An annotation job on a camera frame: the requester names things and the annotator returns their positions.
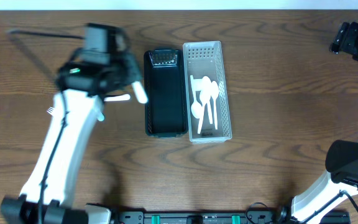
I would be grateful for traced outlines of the white plastic fork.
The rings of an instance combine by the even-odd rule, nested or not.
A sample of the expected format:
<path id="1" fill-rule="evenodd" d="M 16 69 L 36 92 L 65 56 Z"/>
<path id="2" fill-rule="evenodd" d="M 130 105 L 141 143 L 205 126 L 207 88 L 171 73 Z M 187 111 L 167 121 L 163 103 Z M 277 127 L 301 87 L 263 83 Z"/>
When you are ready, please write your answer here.
<path id="1" fill-rule="evenodd" d="M 132 89 L 135 93 L 137 101 L 141 104 L 146 104 L 148 102 L 148 96 L 145 93 L 144 87 L 140 81 L 135 81 L 132 84 Z"/>
<path id="2" fill-rule="evenodd" d="M 47 109 L 47 113 L 50 114 L 51 116 L 55 116 L 54 110 L 55 110 L 54 107 L 49 107 L 49 108 Z"/>

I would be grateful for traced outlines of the thick white plastic spoon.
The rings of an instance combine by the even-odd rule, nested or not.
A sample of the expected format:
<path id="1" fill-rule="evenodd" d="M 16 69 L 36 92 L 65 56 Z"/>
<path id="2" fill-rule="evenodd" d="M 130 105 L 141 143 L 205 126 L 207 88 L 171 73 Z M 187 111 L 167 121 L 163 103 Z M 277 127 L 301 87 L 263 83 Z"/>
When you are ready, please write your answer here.
<path id="1" fill-rule="evenodd" d="M 131 99 L 130 94 L 111 95 L 104 98 L 104 102 L 128 101 Z"/>

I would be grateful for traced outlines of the mint green plastic fork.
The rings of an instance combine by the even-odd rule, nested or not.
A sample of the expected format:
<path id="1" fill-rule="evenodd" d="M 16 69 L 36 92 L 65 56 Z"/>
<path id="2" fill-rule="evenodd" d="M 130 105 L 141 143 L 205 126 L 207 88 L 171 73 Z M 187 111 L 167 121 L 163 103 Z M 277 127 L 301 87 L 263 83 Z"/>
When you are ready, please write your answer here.
<path id="1" fill-rule="evenodd" d="M 103 122 L 105 120 L 105 115 L 103 114 L 103 112 L 99 112 L 97 120 L 99 122 Z"/>

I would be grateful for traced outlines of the thin white spoon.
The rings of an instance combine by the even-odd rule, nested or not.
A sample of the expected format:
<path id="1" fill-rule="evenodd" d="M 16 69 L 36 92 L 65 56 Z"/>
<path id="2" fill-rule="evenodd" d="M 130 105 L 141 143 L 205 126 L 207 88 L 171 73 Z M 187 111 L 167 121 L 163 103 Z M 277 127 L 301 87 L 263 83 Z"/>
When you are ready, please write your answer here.
<path id="1" fill-rule="evenodd" d="M 201 113 L 201 104 L 198 102 L 198 100 L 196 98 L 197 91 L 195 91 L 195 89 L 193 87 L 193 80 L 194 80 L 194 77 L 193 77 L 193 75 L 191 75 L 190 82 L 191 82 L 191 90 L 192 90 L 192 94 L 193 94 L 193 103 L 191 105 L 191 112 L 196 119 L 199 119 L 200 113 Z"/>
<path id="2" fill-rule="evenodd" d="M 210 80 L 210 78 L 207 76 L 204 76 L 202 78 L 202 85 L 203 85 L 203 93 L 206 95 L 205 102 L 206 102 L 207 110 L 208 110 L 209 123 L 212 124 L 213 123 L 213 113 L 212 113 L 211 103 L 210 103 L 210 99 L 211 99 L 211 92 L 210 92 L 211 80 Z"/>
<path id="3" fill-rule="evenodd" d="M 201 90 L 201 92 L 200 92 L 201 113 L 200 113 L 200 118 L 199 118 L 199 122 L 198 122 L 198 134 L 201 133 L 201 128 L 203 126 L 203 120 L 204 120 L 205 106 L 209 102 L 210 98 L 211 98 L 211 95 L 210 95 L 209 90 L 207 90 L 207 89 Z"/>
<path id="4" fill-rule="evenodd" d="M 217 113 L 217 105 L 216 100 L 219 96 L 219 87 L 216 81 L 211 82 L 211 97 L 213 99 L 213 107 L 214 107 L 214 127 L 218 129 L 218 113 Z"/>

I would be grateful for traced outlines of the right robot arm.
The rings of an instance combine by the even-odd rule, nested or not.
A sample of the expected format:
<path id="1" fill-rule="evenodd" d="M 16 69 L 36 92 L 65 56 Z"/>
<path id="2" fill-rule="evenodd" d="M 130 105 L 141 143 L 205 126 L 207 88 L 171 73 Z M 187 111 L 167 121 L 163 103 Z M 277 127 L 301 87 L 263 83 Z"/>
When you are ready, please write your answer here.
<path id="1" fill-rule="evenodd" d="M 341 24 L 330 45 L 334 54 L 345 52 L 358 62 L 358 23 Z M 336 140 L 326 155 L 326 170 L 302 194 L 291 199 L 275 216 L 275 223 L 320 223 L 345 200 L 358 195 L 358 140 Z"/>

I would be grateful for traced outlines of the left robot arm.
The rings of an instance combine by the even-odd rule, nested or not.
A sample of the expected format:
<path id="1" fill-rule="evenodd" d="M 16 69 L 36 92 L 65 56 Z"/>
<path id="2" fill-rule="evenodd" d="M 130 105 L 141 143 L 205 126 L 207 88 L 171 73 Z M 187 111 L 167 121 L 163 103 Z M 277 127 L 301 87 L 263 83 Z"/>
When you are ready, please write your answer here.
<path id="1" fill-rule="evenodd" d="M 17 198 L 5 197 L 8 223 L 117 223 L 119 215 L 102 205 L 72 207 L 78 172 L 104 105 L 126 101 L 117 91 L 131 86 L 139 103 L 148 101 L 129 38 L 120 27 L 89 23 L 83 46 L 59 69 L 52 120 L 38 161 Z"/>

